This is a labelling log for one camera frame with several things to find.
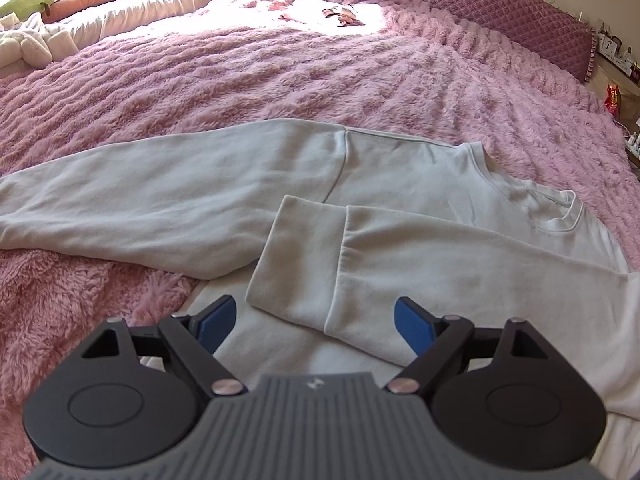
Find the white sweatshirt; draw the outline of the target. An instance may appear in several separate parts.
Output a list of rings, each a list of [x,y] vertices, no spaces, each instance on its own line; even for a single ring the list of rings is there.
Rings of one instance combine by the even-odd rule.
[[[1,180],[1,245],[216,280],[251,266],[253,322],[398,365],[408,296],[497,326],[527,318],[639,414],[639,277],[576,193],[504,174],[478,142],[280,119],[112,144]]]

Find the white bed sheet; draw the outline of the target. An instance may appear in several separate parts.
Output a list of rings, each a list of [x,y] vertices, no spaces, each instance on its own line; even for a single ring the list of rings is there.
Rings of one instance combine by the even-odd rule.
[[[181,307],[171,314],[194,315],[222,295],[236,301],[238,317],[232,333],[215,352],[215,358],[254,387],[265,374],[309,375],[370,372],[378,385],[400,368],[369,356],[318,330],[293,325],[249,306],[245,301],[246,273],[232,273],[196,285]],[[610,479],[629,479],[639,472],[639,423],[625,416],[608,416],[608,428],[592,463]]]

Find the red snack bag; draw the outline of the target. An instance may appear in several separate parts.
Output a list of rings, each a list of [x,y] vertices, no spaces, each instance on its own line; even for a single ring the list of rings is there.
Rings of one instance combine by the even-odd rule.
[[[604,106],[613,117],[620,117],[620,109],[622,108],[622,97],[620,96],[620,87],[617,84],[608,84],[606,86]]]

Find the question mark calendar card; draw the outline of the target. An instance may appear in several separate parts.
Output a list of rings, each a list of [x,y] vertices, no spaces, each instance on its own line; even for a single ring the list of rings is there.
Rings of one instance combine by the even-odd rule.
[[[616,58],[620,53],[620,47],[622,46],[622,40],[617,36],[608,36],[607,34],[600,35],[599,51],[603,56],[607,58]]]

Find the white plush toy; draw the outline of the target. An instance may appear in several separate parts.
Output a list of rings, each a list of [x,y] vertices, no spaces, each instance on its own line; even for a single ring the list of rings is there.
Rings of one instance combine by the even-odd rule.
[[[79,51],[72,34],[58,25],[47,25],[36,12],[21,22],[15,13],[1,19],[1,68],[26,65],[42,70]]]

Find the pink fluffy blanket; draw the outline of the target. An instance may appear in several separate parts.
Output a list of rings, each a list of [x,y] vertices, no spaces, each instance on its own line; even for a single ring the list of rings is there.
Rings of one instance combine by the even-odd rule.
[[[575,191],[639,265],[639,185],[622,133],[573,76],[505,36],[414,0],[215,0],[1,83],[1,474],[35,454],[29,393],[104,318],[145,325],[200,285],[149,261],[63,255],[59,204],[132,188],[125,148],[165,181],[192,133],[290,118],[478,141],[514,177]]]

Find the green plush toy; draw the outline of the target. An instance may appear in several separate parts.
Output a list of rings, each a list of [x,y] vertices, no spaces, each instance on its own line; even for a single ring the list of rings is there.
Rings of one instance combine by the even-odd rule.
[[[54,0],[10,0],[0,9],[0,16],[5,18],[14,14],[20,21],[26,20],[34,13],[42,13],[54,3]]]

